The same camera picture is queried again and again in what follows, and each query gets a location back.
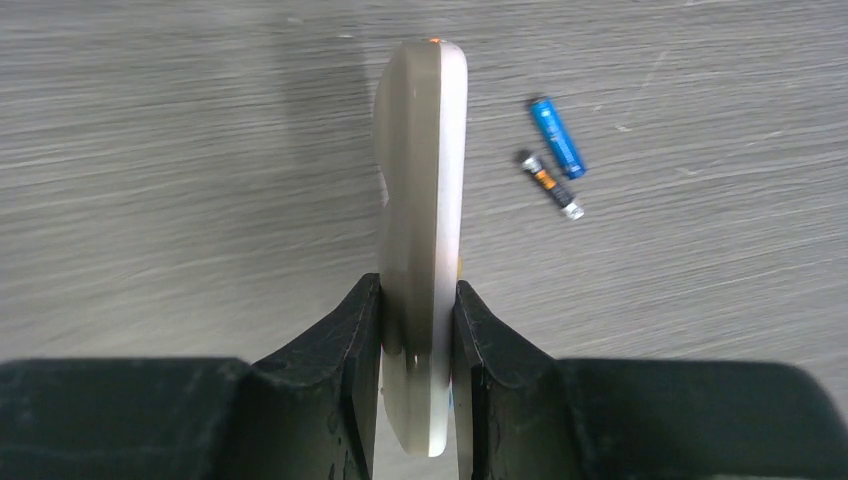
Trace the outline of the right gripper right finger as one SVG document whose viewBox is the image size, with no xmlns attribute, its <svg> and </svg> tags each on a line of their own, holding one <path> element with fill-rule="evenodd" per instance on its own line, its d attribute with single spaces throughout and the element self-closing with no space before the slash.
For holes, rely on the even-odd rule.
<svg viewBox="0 0 848 480">
<path fill-rule="evenodd" d="M 463 479 L 843 479 L 847 427 L 774 362 L 556 359 L 467 282 L 454 307 Z"/>
</svg>

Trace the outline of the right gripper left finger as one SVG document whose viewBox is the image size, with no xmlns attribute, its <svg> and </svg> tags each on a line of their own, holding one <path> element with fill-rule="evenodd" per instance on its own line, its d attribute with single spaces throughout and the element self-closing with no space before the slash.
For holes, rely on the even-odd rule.
<svg viewBox="0 0 848 480">
<path fill-rule="evenodd" d="M 379 280 L 297 338 L 229 357 L 28 359 L 1 366 L 5 479 L 368 479 Z"/>
</svg>

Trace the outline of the white beige remote control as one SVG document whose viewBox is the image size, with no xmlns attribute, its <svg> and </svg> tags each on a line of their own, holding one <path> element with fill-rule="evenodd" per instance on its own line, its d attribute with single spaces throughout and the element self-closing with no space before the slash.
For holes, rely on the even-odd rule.
<svg viewBox="0 0 848 480">
<path fill-rule="evenodd" d="M 373 105 L 385 190 L 377 252 L 384 406 L 413 456 L 437 457 L 447 444 L 467 94 L 463 50 L 418 40 L 394 51 Z"/>
</svg>

